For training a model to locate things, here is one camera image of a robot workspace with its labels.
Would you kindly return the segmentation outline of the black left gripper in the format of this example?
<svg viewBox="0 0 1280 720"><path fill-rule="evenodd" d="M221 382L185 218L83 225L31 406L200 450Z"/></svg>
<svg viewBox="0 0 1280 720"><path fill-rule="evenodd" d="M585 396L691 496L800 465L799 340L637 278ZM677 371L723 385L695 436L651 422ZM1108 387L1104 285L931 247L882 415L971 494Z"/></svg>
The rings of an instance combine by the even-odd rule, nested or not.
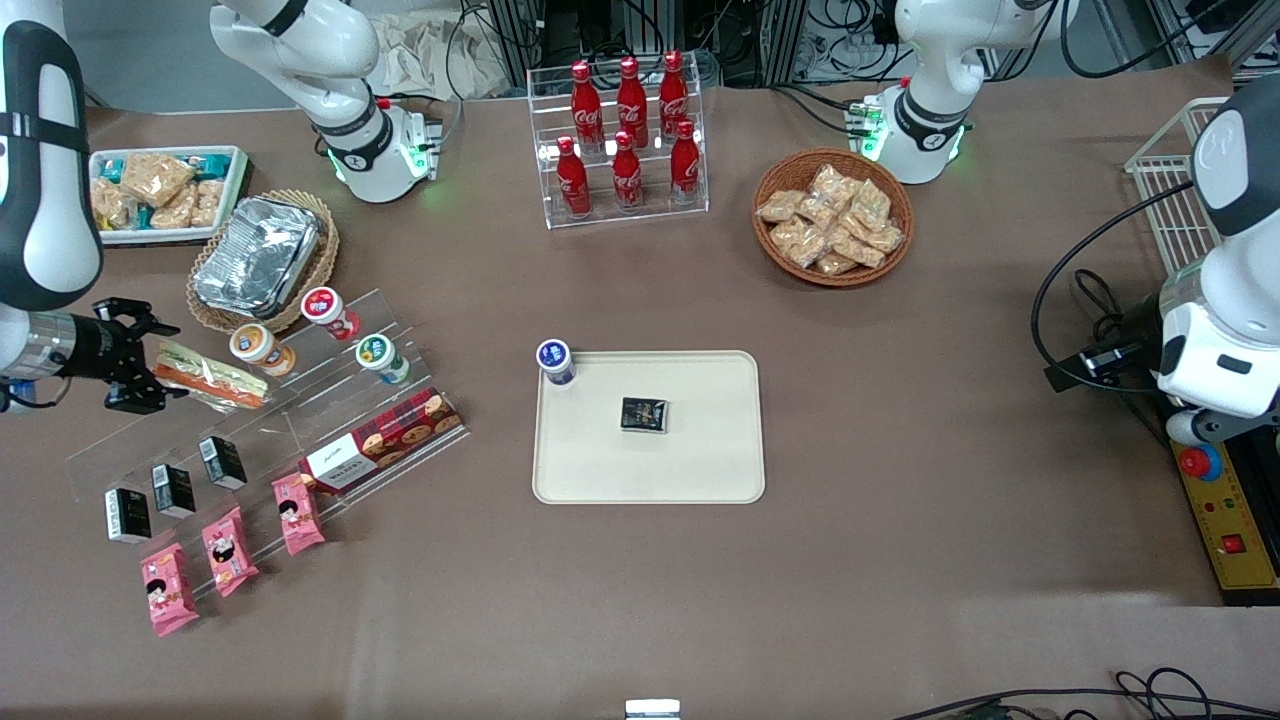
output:
<svg viewBox="0 0 1280 720"><path fill-rule="evenodd" d="M1065 392L1091 387L1112 392L1155 393L1162 341L1158 309L1148 296L1124 313L1105 313L1091 328L1091 341L1044 368L1050 387Z"/></svg>

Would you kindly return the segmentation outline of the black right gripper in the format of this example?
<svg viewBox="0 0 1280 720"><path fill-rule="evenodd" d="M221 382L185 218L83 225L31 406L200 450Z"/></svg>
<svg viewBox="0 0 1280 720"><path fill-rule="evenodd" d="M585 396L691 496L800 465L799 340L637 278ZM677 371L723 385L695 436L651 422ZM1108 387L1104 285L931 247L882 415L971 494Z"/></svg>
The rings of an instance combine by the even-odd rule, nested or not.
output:
<svg viewBox="0 0 1280 720"><path fill-rule="evenodd" d="M147 334L173 337L179 327L161 322L148 302L133 299L104 299L93 304L93 316L70 314L74 329L68 354L68 377L110 384L105 409L129 414L163 411L170 398L189 395L184 387L169 387L154 377L138 377L137 343Z"/></svg>

